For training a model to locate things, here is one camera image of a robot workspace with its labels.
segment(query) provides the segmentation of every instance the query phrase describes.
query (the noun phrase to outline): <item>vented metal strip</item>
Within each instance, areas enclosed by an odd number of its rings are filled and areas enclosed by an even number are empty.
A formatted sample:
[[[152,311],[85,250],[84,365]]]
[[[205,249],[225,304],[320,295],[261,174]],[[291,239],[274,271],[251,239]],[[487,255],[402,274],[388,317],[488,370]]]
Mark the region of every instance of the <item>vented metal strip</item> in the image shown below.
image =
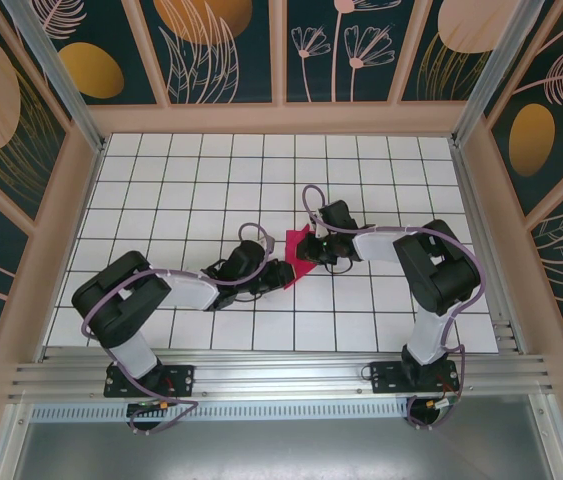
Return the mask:
[[[75,403],[34,406],[30,423],[127,422],[128,404]],[[169,420],[183,411],[172,407],[152,412],[137,421]],[[406,399],[338,401],[202,402],[185,421],[326,420],[405,417]]]

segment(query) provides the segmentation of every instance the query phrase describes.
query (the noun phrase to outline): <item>black mounting plate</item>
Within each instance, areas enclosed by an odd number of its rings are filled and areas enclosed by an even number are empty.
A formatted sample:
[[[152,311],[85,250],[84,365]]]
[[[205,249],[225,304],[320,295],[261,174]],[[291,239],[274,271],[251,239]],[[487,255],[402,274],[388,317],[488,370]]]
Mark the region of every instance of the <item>black mounting plate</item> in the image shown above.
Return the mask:
[[[168,397],[190,397],[193,385],[194,366],[164,365],[159,384],[153,391]],[[115,365],[110,365],[106,370],[103,396],[106,398],[149,397],[134,387]]]
[[[400,361],[372,362],[368,367],[373,393],[443,393],[443,383],[436,375],[412,385],[403,373]],[[443,360],[436,374],[455,391],[459,390],[457,367],[452,360]]]

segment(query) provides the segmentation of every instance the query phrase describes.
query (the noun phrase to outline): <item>white grid floor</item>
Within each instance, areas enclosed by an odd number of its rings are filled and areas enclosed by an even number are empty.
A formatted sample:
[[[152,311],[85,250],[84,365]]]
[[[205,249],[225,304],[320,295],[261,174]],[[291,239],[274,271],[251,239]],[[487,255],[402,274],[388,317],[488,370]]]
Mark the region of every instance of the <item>white grid floor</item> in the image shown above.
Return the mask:
[[[114,134],[46,344],[88,345],[71,296],[128,250],[158,267],[198,271],[227,258],[239,226],[252,221],[277,239],[275,256],[283,258],[285,231],[308,221],[308,183],[345,200],[359,225],[441,218],[472,243],[445,139]],[[155,348],[399,352],[413,325],[403,271],[377,262],[340,276],[318,267],[295,288],[216,313],[159,309],[142,332]],[[498,351],[485,300],[460,315],[449,343],[458,338],[470,353]]]

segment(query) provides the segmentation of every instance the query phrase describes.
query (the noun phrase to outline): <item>enclosure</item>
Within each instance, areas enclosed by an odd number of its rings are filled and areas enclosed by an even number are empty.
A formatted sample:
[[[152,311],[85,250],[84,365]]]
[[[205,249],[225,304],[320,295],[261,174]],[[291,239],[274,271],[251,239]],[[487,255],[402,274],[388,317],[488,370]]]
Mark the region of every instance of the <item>enclosure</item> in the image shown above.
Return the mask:
[[[355,262],[160,305],[142,332],[200,405],[134,437],[75,290],[131,250],[198,272],[247,222],[284,259],[308,184],[359,225],[444,220],[479,259],[456,416],[417,431],[408,395],[372,393],[417,304],[399,264]],[[440,468],[563,479],[563,0],[0,0],[0,479]]]

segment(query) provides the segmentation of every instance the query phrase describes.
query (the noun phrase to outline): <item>red cloth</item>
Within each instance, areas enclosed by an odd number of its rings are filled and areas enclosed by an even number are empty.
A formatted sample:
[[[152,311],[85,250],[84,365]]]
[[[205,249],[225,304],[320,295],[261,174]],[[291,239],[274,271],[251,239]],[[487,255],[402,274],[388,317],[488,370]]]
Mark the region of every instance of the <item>red cloth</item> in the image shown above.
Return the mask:
[[[286,230],[285,232],[285,261],[294,268],[294,280],[285,286],[286,289],[290,288],[294,285],[294,282],[307,275],[316,267],[315,263],[297,258],[297,245],[299,245],[309,231],[310,225],[307,224],[303,227],[303,230]]]

